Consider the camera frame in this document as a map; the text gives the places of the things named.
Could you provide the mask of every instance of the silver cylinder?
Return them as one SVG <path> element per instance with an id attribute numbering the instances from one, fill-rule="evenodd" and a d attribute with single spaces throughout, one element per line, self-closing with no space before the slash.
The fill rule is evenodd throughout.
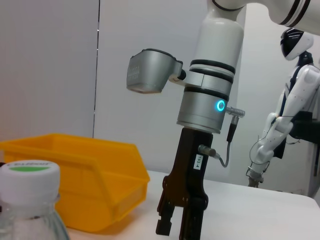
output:
<path id="1" fill-rule="evenodd" d="M 203 89 L 184 92 L 177 124 L 220 134 L 228 102 L 201 91 L 206 92 Z"/>

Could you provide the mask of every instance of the bottle cap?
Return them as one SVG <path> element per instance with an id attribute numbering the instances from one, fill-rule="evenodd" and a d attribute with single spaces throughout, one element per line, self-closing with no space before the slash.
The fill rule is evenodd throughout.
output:
<path id="1" fill-rule="evenodd" d="M 58 197 L 60 168 L 50 161 L 23 160 L 0 168 L 1 200 L 17 206 L 54 203 Z"/>

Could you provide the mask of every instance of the yellow storage bin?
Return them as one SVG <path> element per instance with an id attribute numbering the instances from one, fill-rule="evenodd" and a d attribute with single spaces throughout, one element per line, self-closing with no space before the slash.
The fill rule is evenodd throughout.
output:
<path id="1" fill-rule="evenodd" d="M 6 163 L 48 160 L 61 169 L 56 209 L 65 225 L 98 232 L 146 199 L 150 181 L 133 144 L 50 134 L 0 142 Z"/>

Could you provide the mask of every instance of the black visor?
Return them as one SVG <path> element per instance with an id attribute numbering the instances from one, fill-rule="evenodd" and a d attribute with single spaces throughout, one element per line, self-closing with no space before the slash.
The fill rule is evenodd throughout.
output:
<path id="1" fill-rule="evenodd" d="M 282 34 L 281 49 L 284 57 L 287 57 L 291 53 L 291 51 L 302 38 L 303 34 L 303 31 L 294 28 L 289 28 Z"/>

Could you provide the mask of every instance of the white table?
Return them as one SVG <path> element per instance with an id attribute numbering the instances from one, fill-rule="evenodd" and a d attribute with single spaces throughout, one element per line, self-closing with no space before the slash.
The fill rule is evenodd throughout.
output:
<path id="1" fill-rule="evenodd" d="M 147 200 L 100 234 L 69 230 L 71 240 L 178 240 L 182 208 L 176 207 L 170 236 L 156 235 L 157 206 L 164 173 L 149 172 Z M 320 238 L 320 208 L 306 196 L 204 181 L 209 205 L 202 240 L 315 240 Z"/>

